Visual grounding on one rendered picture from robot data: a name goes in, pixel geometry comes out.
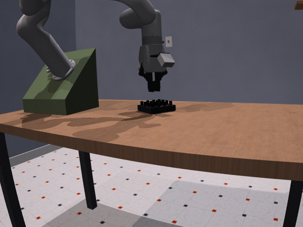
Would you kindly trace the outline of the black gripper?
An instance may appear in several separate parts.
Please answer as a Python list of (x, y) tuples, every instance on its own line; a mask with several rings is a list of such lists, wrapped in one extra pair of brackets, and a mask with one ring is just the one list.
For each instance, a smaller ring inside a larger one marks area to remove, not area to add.
[[(148, 81), (149, 92), (160, 91), (160, 81), (168, 73), (167, 67), (162, 67), (157, 57), (150, 57), (150, 55), (158, 55), (160, 52), (165, 53), (162, 44), (144, 44), (140, 46), (139, 75)], [(155, 73), (155, 81), (153, 81), (153, 72)]]

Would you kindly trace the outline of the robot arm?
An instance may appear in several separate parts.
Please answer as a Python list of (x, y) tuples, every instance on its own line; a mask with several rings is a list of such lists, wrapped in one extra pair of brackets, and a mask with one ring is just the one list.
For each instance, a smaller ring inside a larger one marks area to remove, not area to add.
[[(120, 15), (120, 23), (127, 29), (141, 29), (142, 45), (163, 44), (161, 13), (155, 10), (149, 0), (115, 0), (130, 8)], [(23, 16), (19, 19), (16, 30), (38, 54), (47, 66), (47, 73), (52, 73), (55, 81), (68, 77), (75, 68), (74, 60), (69, 60), (53, 37), (42, 28), (50, 14), (51, 0), (19, 0)], [(162, 67), (173, 67), (175, 61), (170, 53), (160, 52), (157, 57)]]

